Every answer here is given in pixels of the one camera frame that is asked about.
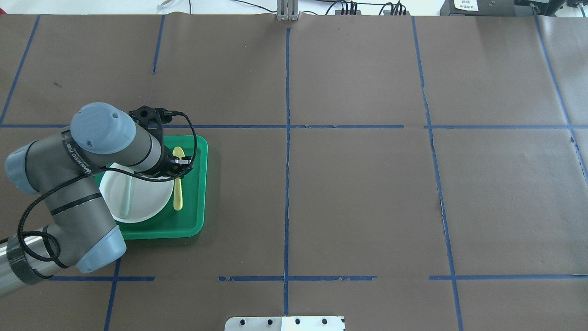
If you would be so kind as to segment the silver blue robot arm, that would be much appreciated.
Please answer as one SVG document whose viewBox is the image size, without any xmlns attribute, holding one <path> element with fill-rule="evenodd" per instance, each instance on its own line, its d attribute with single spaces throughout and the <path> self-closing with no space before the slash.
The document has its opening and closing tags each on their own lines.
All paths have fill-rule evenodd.
<svg viewBox="0 0 588 331">
<path fill-rule="evenodd" d="M 193 157 L 176 157 L 163 143 L 163 125 L 187 114 L 141 106 L 130 112 L 109 103 L 83 106 L 60 132 L 13 151 L 6 175 L 21 191 L 37 195 L 17 232 L 1 241 L 1 296 L 51 279 L 75 266 L 92 273 L 126 251 L 95 181 L 119 172 L 146 182 L 181 178 Z"/>
</svg>

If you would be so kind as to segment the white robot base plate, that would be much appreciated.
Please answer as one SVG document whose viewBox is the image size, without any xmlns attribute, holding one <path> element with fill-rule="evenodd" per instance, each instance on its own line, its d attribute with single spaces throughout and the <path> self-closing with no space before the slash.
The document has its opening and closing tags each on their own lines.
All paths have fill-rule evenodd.
<svg viewBox="0 0 588 331">
<path fill-rule="evenodd" d="M 225 331 L 345 331 L 341 316 L 258 316 L 229 318 Z"/>
</svg>

